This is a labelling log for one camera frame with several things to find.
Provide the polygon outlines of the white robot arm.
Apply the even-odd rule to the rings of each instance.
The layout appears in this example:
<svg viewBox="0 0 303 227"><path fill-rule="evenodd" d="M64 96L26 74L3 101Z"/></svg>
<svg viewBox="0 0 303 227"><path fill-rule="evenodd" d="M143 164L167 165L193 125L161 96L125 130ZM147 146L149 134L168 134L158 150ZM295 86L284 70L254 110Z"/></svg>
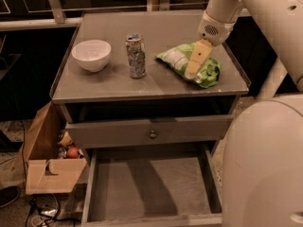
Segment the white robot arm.
<svg viewBox="0 0 303 227"><path fill-rule="evenodd" d="M285 78L303 90L303 0L209 0L189 69L227 39L243 9L277 58L227 134L222 227L303 227L303 94L276 93Z"/></svg>

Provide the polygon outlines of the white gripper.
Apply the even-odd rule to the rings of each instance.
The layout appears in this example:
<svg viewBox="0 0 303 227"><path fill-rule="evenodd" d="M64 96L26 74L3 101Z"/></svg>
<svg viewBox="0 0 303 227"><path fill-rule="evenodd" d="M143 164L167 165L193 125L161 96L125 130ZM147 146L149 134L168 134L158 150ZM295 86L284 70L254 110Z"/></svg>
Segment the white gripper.
<svg viewBox="0 0 303 227"><path fill-rule="evenodd" d="M199 72L205 61L209 58L213 46L225 42L233 30L233 23L223 23L211 18L206 12L203 13L198 32L202 38L195 43L190 60L187 64L185 77L193 79Z"/></svg>

